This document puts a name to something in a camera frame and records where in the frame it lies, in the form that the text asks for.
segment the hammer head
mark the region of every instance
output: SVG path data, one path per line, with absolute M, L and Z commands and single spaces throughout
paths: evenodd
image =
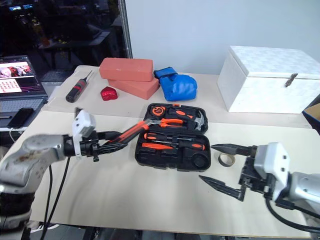
M 199 113 L 200 113 L 200 117 L 196 117 L 194 121 L 196 122 L 195 129 L 201 131 L 201 127 L 205 123 L 205 118 L 204 118 L 203 114 L 201 113 L 201 111 L 199 111 Z

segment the toolbox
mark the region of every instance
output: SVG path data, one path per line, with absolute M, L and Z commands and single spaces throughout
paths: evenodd
M 144 116 L 158 120 L 138 137 L 135 159 L 142 166 L 203 172 L 211 165 L 206 112 L 199 107 L 152 103 Z

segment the smartphone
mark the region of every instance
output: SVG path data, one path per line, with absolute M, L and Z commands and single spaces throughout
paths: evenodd
M 8 123 L 7 128 L 21 128 L 34 111 L 32 107 L 21 108 Z

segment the white table surface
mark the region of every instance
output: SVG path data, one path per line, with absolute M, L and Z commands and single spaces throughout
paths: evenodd
M 73 118 L 73 113 L 40 112 L 8 154 L 35 134 L 70 134 Z M 103 115 L 95 115 L 95 119 L 97 131 L 120 132 L 139 120 Z M 291 172 L 320 172 L 320 137 L 313 129 L 227 123 L 209 123 L 208 126 L 205 135 L 212 145 L 282 142 L 291 157 Z M 198 177 L 199 174 L 213 177 L 237 188 L 243 156 L 237 156 L 232 167 L 223 167 L 217 161 L 218 152 L 212 149 L 211 167 L 205 172 L 162 170 L 137 164 L 134 158 L 136 141 L 134 139 L 121 151 L 99 156 L 99 162 L 72 157 L 52 222 L 215 235 L 309 237 L 308 233 L 276 220 L 268 212 L 261 194 L 248 190 L 244 202 L 240 202 L 214 190 Z M 60 161 L 52 165 L 51 196 L 57 194 L 65 164 L 66 161 Z M 46 171 L 35 194 L 32 220 L 44 218 L 48 186 Z M 277 209 L 277 212 L 291 221 L 305 223 L 296 211 Z
M 66 95 L 76 82 L 85 77 L 90 71 L 92 77 L 88 79 L 88 86 L 74 103 L 66 101 Z M 311 128 L 302 114 L 282 113 L 243 113 L 228 112 L 217 86 L 218 75 L 191 74 L 196 79 L 198 90 L 194 100 L 168 102 L 164 98 L 161 87 L 149 98 L 144 100 L 132 94 L 118 90 L 118 99 L 103 101 L 100 92 L 108 86 L 108 81 L 102 79 L 96 66 L 78 66 L 74 73 L 55 91 L 49 102 L 42 108 L 45 111 L 73 113 L 75 107 L 80 107 L 91 114 L 143 118 L 147 106 L 151 103 L 179 103 L 182 105 L 203 108 L 208 121 L 211 123 L 249 124 L 294 128 Z

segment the white box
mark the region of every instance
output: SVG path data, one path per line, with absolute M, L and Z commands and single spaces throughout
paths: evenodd
M 320 63 L 296 49 L 231 46 L 217 84 L 229 112 L 299 114 L 320 94 Z

